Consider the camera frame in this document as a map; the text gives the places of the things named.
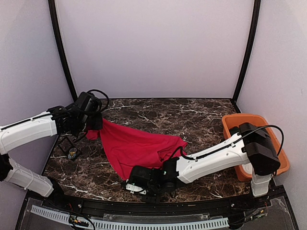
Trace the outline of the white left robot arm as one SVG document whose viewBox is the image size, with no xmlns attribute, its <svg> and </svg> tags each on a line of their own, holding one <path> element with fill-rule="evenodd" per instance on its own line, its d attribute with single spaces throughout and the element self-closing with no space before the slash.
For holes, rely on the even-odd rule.
<svg viewBox="0 0 307 230">
<path fill-rule="evenodd" d="M 100 92 L 104 98 L 98 98 L 96 92 L 99 90 L 82 92 L 67 106 L 51 107 L 33 117 L 1 126 L 0 180 L 48 198 L 57 209 L 65 208 L 68 199 L 58 182 L 23 166 L 13 159 L 12 153 L 21 152 L 22 148 L 29 150 L 29 146 L 48 137 L 71 134 L 80 140 L 80 134 L 100 130 L 102 112 L 108 108 L 110 99 L 104 92 Z"/>
</svg>

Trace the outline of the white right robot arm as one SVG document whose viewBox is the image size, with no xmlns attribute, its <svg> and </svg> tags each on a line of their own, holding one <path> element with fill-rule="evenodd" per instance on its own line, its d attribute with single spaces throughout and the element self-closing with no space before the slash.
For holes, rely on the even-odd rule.
<svg viewBox="0 0 307 230">
<path fill-rule="evenodd" d="M 145 203 L 158 204 L 165 193 L 209 174 L 250 163 L 251 193 L 245 196 L 245 204 L 255 208 L 268 193 L 269 182 L 281 166 L 282 146 L 275 149 L 269 128 L 279 129 L 276 125 L 257 127 L 243 123 L 233 128 L 232 136 L 224 142 L 191 155 L 185 155 L 180 146 L 158 169 L 134 166 L 125 188 L 142 195 Z"/>
</svg>

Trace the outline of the magenta t-shirt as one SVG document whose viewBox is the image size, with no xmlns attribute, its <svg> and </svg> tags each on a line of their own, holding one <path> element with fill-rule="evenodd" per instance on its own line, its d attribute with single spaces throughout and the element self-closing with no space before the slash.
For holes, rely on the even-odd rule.
<svg viewBox="0 0 307 230">
<path fill-rule="evenodd" d="M 103 119 L 103 128 L 89 130 L 88 140 L 100 139 L 107 159 L 122 180 L 129 179 L 134 166 L 160 168 L 170 156 L 179 157 L 178 147 L 187 142 L 181 137 L 151 134 Z"/>
</svg>

